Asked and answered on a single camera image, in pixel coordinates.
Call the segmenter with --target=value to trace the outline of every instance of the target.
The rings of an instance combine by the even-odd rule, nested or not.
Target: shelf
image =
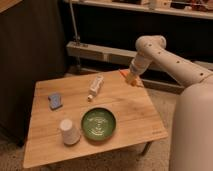
[[[152,10],[152,9],[149,9],[147,5],[111,2],[110,0],[108,1],[107,0],[99,0],[99,1],[72,0],[72,3],[79,4],[79,5],[89,5],[89,6],[97,6],[97,7],[105,7],[105,8],[113,8],[113,9],[122,9],[122,10],[131,10],[131,11],[139,11],[139,12],[149,12],[149,13],[213,20],[212,12],[191,11],[191,10],[182,10],[182,9],[174,9],[174,8],[155,8]]]

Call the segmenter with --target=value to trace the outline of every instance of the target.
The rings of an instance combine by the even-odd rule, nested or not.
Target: orange object
[[[128,73],[129,73],[129,70],[127,70],[127,69],[125,69],[125,70],[120,70],[120,69],[119,69],[119,72],[120,72],[120,74],[126,79]],[[132,85],[132,86],[139,86],[137,80],[134,80],[134,81],[131,83],[131,85]]]
[[[121,74],[124,78],[126,78],[126,76],[127,76],[127,74],[128,74],[127,70],[120,70],[120,69],[119,69],[119,72],[120,72],[120,74]]]

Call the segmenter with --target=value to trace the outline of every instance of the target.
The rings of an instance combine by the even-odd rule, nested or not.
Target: wall
[[[37,80],[66,70],[58,0],[26,0],[0,14],[0,128],[23,144]]]

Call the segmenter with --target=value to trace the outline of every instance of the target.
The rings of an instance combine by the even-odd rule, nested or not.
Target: white object on shelf
[[[64,144],[72,145],[79,141],[81,134],[70,119],[64,119],[60,123],[60,130]]]
[[[94,81],[90,85],[89,96],[87,97],[88,101],[92,101],[92,99],[97,96],[103,83],[104,77],[102,75],[98,75],[95,77]]]

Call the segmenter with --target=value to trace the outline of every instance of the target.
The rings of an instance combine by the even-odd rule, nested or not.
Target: table leg
[[[151,147],[153,141],[147,142],[143,151],[141,152],[142,156],[145,156],[147,152],[149,151],[149,148]]]

